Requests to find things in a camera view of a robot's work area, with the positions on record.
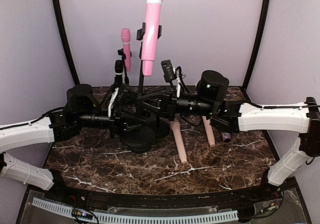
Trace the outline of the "pink microphone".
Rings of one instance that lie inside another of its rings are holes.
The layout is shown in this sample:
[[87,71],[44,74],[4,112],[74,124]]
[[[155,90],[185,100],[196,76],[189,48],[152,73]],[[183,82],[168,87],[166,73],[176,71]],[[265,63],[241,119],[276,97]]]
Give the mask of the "pink microphone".
[[125,59],[124,59],[124,63],[125,63],[125,67],[127,72],[131,71],[131,67],[132,67],[132,61],[131,61],[131,33],[130,33],[130,29],[129,28],[123,28],[121,30],[121,40],[122,40],[122,44],[123,44],[123,53],[125,54]]
[[145,0],[145,30],[142,41],[142,73],[151,76],[153,63],[156,60],[158,32],[163,0]]

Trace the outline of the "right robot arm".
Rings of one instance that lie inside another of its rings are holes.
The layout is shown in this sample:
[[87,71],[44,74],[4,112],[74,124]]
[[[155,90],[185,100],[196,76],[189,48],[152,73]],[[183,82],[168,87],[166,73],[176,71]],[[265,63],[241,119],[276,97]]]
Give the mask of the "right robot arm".
[[264,173],[263,184],[255,197],[266,201],[304,162],[320,155],[320,111],[316,100],[284,105],[258,105],[250,101],[226,101],[229,80],[220,73],[206,70],[196,94],[176,96],[170,89],[137,98],[137,104],[160,117],[175,114],[204,116],[217,130],[239,133],[254,130],[297,132],[298,137],[281,159]]

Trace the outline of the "beige microphone round head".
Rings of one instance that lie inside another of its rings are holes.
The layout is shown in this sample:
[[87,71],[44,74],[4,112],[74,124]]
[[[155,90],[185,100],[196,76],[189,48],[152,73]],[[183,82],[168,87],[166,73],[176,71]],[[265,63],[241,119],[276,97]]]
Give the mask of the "beige microphone round head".
[[216,146],[216,140],[215,140],[213,128],[210,125],[210,120],[207,120],[205,116],[202,116],[202,120],[203,120],[203,124],[204,124],[204,128],[205,128],[205,132],[206,132],[208,143],[209,143],[209,145],[211,147],[215,147]]

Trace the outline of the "round-base mic stand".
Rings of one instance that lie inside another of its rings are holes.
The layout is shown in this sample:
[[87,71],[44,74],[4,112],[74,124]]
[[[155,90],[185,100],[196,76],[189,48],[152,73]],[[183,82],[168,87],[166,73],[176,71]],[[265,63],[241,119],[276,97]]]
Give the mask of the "round-base mic stand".
[[154,135],[157,139],[166,137],[170,132],[168,122],[164,121],[158,116],[155,120],[150,121],[148,127],[150,127],[153,130]]
[[126,61],[126,54],[124,53],[124,49],[118,49],[117,50],[117,53],[119,56],[121,56],[121,59],[122,59],[122,62],[123,62],[123,70],[124,70],[124,83],[125,84],[129,84],[130,83],[130,80],[129,80],[129,77],[128,77],[128,74],[127,74],[127,68],[126,68],[126,65],[125,65],[125,61]]

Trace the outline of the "black toy microphone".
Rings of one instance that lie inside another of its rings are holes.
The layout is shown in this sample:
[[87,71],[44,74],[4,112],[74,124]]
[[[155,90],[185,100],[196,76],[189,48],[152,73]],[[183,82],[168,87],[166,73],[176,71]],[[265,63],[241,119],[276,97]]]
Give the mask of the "black toy microphone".
[[123,78],[123,70],[124,70],[124,65],[122,60],[115,61],[114,70],[115,70],[114,82],[121,84],[123,82],[122,78]]

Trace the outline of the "black clip mic stand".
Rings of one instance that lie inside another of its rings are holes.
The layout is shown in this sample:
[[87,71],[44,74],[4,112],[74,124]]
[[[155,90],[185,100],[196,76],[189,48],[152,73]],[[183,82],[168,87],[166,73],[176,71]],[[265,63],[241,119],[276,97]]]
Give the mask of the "black clip mic stand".
[[147,126],[149,112],[140,105],[138,100],[143,95],[144,77],[143,64],[141,64],[137,92],[131,92],[128,84],[122,84],[118,93],[122,106],[133,103],[136,108],[135,112],[124,108],[121,110],[120,140],[129,150],[137,154],[147,152],[156,139],[153,129]]

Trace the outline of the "tall beige microphone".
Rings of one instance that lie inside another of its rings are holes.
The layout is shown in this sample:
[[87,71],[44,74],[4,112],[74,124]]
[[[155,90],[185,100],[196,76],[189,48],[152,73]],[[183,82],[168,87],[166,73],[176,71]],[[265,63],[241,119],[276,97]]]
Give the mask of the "tall beige microphone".
[[180,162],[182,164],[186,164],[188,162],[187,154],[186,154],[184,141],[183,141],[182,134],[181,134],[181,125],[180,125],[180,122],[178,121],[178,119],[174,119],[173,121],[171,121],[170,127],[173,132],[173,136],[174,136],[174,140],[176,143]]

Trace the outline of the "purple rhinestone microphone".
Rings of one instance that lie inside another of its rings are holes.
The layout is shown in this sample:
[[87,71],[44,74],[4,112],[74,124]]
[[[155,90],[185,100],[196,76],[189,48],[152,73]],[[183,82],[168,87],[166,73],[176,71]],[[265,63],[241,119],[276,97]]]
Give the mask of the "purple rhinestone microphone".
[[226,143],[231,141],[231,134],[230,133],[226,133],[226,132],[222,132],[222,140]]

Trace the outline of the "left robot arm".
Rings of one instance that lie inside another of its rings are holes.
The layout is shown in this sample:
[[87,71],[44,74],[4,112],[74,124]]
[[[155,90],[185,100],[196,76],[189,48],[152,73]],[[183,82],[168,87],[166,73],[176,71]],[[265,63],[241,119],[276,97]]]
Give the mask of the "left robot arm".
[[58,174],[48,169],[35,167],[18,160],[8,150],[33,144],[62,142],[79,135],[82,128],[108,129],[111,134],[124,135],[146,124],[129,110],[122,109],[129,96],[130,88],[122,84],[115,89],[108,109],[93,95],[89,84],[79,84],[66,93],[64,107],[52,109],[39,118],[3,125],[0,128],[0,175],[24,184],[30,184],[51,194],[60,202],[67,202],[70,190],[57,183]]

